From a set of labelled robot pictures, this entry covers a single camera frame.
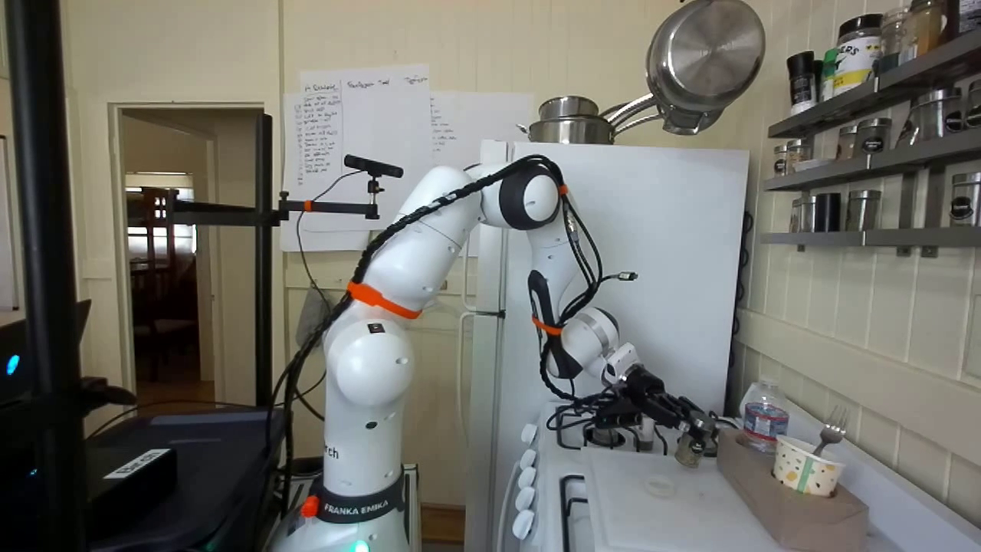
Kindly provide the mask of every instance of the doorway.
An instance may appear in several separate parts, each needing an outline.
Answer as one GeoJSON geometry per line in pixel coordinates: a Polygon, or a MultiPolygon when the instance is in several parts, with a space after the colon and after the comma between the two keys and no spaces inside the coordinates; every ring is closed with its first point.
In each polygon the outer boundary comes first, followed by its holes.
{"type": "Polygon", "coordinates": [[[255,106],[115,106],[128,368],[144,411],[248,404],[250,230],[160,221],[178,199],[255,202],[255,106]]]}

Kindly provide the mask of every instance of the white container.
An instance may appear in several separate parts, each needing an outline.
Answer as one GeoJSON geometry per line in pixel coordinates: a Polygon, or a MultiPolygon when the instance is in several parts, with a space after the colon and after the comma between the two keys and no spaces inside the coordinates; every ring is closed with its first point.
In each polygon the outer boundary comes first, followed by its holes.
{"type": "Polygon", "coordinates": [[[817,444],[811,443],[774,437],[774,482],[808,498],[831,498],[841,482],[842,462],[811,453],[814,447],[817,444]]]}
{"type": "Polygon", "coordinates": [[[841,25],[833,94],[862,87],[883,52],[883,16],[857,16],[841,25]]]}

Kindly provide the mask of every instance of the wall shelf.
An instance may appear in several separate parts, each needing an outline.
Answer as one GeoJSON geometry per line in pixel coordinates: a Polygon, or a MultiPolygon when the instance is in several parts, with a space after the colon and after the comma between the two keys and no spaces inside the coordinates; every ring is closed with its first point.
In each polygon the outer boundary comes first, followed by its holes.
{"type": "Polygon", "coordinates": [[[981,226],[920,226],[868,232],[760,232],[760,243],[801,248],[977,248],[981,226]]]}
{"type": "Polygon", "coordinates": [[[981,129],[954,133],[942,140],[921,140],[915,147],[883,149],[862,160],[826,163],[808,173],[791,173],[766,181],[770,189],[811,189],[848,181],[868,181],[880,175],[920,173],[927,166],[946,166],[981,156],[981,129]]]}
{"type": "Polygon", "coordinates": [[[981,32],[967,32],[967,35],[931,49],[921,58],[898,65],[880,78],[870,78],[857,88],[833,94],[831,102],[822,102],[798,117],[788,117],[782,124],[770,125],[770,137],[814,134],[814,133],[833,129],[841,124],[848,124],[854,117],[887,110],[893,103],[915,98],[927,88],[949,87],[949,82],[981,70],[977,52],[981,52],[981,32]]]}

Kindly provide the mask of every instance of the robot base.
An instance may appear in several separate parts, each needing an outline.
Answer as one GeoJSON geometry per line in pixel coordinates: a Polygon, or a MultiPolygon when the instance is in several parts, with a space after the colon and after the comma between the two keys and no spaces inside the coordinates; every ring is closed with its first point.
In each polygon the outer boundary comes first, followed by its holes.
{"type": "Polygon", "coordinates": [[[291,509],[282,517],[274,548],[275,552],[423,552],[423,521],[420,521],[420,471],[415,462],[405,466],[407,479],[407,509],[391,509],[380,517],[360,526],[328,526],[321,517],[301,517],[291,509]]]}

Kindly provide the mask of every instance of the jar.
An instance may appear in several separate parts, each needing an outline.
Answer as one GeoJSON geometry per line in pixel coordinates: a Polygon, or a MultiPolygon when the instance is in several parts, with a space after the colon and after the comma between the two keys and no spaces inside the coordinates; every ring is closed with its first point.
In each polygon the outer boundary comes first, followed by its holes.
{"type": "Polygon", "coordinates": [[[791,54],[788,78],[791,78],[791,115],[803,115],[803,110],[814,106],[814,102],[817,102],[814,54],[811,52],[791,54]]]}
{"type": "Polygon", "coordinates": [[[751,382],[739,403],[748,444],[770,451],[774,437],[788,437],[791,413],[771,382],[751,382]]]}
{"type": "Polygon", "coordinates": [[[880,152],[889,143],[893,119],[872,117],[857,124],[857,149],[880,152]]]}
{"type": "Polygon", "coordinates": [[[949,119],[958,119],[958,88],[931,88],[915,102],[915,140],[934,140],[949,133],[949,119]]]}
{"type": "Polygon", "coordinates": [[[905,35],[905,49],[898,62],[913,62],[942,46],[943,36],[943,0],[913,0],[909,4],[909,18],[907,18],[907,35],[905,35]]]}
{"type": "Polygon", "coordinates": [[[857,149],[857,124],[837,129],[833,160],[854,160],[857,149]]]}
{"type": "Polygon", "coordinates": [[[909,147],[920,140],[934,140],[949,133],[949,119],[961,119],[958,115],[958,88],[931,88],[909,103],[909,117],[895,140],[895,147],[909,147]]]}
{"type": "Polygon", "coordinates": [[[822,102],[833,98],[837,49],[824,49],[822,58],[822,102]]]}
{"type": "Polygon", "coordinates": [[[883,52],[883,16],[868,11],[841,25],[833,94],[862,87],[883,52]]]}
{"type": "Polygon", "coordinates": [[[865,232],[878,226],[880,189],[848,189],[845,230],[865,232]]]}
{"type": "Polygon", "coordinates": [[[771,147],[771,175],[788,175],[791,173],[791,147],[778,143],[771,147]]]}
{"type": "Polygon", "coordinates": [[[954,175],[949,225],[954,226],[981,226],[981,173],[954,175]]]}
{"type": "Polygon", "coordinates": [[[905,41],[907,41],[907,10],[893,10],[883,18],[883,52],[872,65],[872,74],[887,74],[893,69],[898,69],[898,58],[905,52],[905,41]]]}

